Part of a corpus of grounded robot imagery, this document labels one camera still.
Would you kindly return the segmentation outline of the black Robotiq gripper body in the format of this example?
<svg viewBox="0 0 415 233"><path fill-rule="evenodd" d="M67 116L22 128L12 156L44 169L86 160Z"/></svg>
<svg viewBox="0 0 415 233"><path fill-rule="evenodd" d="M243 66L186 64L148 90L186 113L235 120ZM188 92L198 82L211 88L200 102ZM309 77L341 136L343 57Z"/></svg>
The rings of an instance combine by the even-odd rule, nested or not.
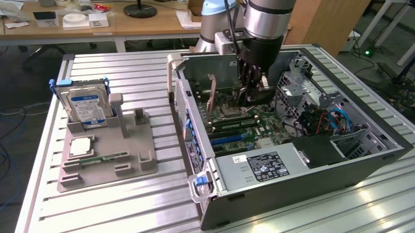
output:
<svg viewBox="0 0 415 233"><path fill-rule="evenodd" d="M283 36L277 39L251 38L244 40L239 54L240 66L255 66L267 72L277 60L282 44Z"/></svg>

